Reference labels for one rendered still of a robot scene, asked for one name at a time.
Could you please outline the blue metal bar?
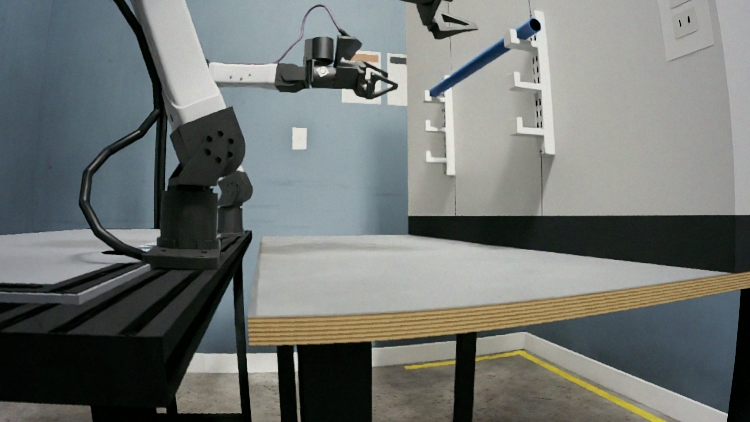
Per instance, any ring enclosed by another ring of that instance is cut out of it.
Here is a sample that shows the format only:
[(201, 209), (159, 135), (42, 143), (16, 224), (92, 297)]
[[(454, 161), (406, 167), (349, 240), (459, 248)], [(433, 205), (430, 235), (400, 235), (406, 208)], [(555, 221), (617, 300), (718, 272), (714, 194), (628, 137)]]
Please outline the blue metal bar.
[[(536, 18), (531, 18), (521, 26), (516, 28), (516, 38), (527, 40), (533, 35), (540, 32), (542, 29), (541, 23)], [(474, 59), (466, 63), (464, 66), (459, 68), (457, 71), (452, 73), (450, 76), (445, 78), (439, 84), (429, 90), (429, 97), (438, 97), (456, 84), (460, 83), (473, 73), (477, 72), (484, 66), (488, 65), (495, 59), (499, 58), (511, 49), (504, 47), (504, 37), (493, 44), (491, 47), (483, 51), (481, 54), (476, 56)]]

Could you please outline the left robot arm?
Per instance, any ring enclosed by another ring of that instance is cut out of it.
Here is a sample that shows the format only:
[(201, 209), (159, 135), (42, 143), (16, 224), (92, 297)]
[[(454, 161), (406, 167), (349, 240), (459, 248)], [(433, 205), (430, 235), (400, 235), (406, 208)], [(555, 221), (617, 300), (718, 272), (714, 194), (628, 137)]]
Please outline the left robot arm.
[[(303, 66), (291, 63), (229, 65), (205, 60), (218, 88), (265, 88), (296, 93), (302, 89), (310, 89), (310, 86), (332, 89), (333, 66), (336, 66), (336, 81), (357, 82), (358, 67), (350, 60), (362, 45), (363, 43), (355, 36), (337, 35), (334, 61), (333, 38), (319, 36), (306, 39)], [(341, 61), (341, 57), (345, 61)], [(332, 63), (333, 66), (328, 66)], [(253, 194), (253, 186), (247, 173), (240, 165), (236, 172), (228, 177), (220, 178), (217, 184), (222, 192), (218, 200), (220, 208), (218, 208), (217, 234), (220, 234), (220, 237), (244, 236), (244, 233), (240, 233), (244, 232), (240, 206)]]

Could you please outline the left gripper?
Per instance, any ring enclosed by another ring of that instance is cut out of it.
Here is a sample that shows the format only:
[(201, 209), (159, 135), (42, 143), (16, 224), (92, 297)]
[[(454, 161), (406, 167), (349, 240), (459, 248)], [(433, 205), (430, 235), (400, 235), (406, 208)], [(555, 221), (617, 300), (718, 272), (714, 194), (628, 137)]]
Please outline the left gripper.
[[(336, 81), (336, 66), (333, 66), (334, 78), (333, 78), (332, 89), (353, 90), (356, 96), (360, 98), (365, 98), (366, 100), (373, 100), (381, 95), (384, 95), (386, 93), (389, 93), (391, 91), (398, 89), (398, 83), (390, 79), (387, 79), (389, 73), (375, 67), (374, 65), (364, 60), (358, 60), (358, 61), (355, 61), (354, 63), (358, 66), (357, 82)], [(381, 73), (382, 76), (374, 72), (371, 72), (370, 78), (365, 79), (367, 68), (370, 68), (376, 72)], [(361, 79), (364, 79), (364, 80), (361, 80)], [(366, 81), (367, 81), (367, 84), (366, 84)], [(375, 92), (375, 85), (377, 81), (388, 83), (392, 85), (392, 87)], [(364, 85), (366, 85), (366, 87)]]

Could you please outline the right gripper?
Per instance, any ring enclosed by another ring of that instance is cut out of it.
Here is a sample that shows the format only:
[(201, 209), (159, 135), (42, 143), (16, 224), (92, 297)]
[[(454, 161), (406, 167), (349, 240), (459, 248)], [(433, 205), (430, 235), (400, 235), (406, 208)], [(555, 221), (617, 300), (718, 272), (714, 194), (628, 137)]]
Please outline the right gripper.
[[(478, 30), (475, 23), (438, 10), (442, 0), (400, 0), (416, 4), (422, 25), (427, 26), (436, 40), (441, 40), (459, 33)], [(417, 5), (419, 4), (419, 5)], [(446, 26), (444, 22), (464, 26)], [(433, 24), (433, 25), (432, 25)], [(429, 26), (429, 27), (428, 27)]]

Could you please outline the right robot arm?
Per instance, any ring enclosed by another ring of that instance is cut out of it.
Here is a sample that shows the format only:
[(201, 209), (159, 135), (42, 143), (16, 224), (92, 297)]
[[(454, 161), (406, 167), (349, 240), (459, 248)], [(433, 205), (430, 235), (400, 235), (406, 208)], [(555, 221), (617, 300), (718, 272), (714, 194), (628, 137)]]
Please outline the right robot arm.
[(130, 2), (162, 92), (173, 131), (169, 137), (179, 160), (167, 191), (162, 191), (157, 245), (142, 254), (142, 263), (218, 269), (218, 193), (206, 187), (217, 186), (219, 178), (240, 167), (245, 140), (233, 106), (226, 108), (212, 79), (185, 0)]

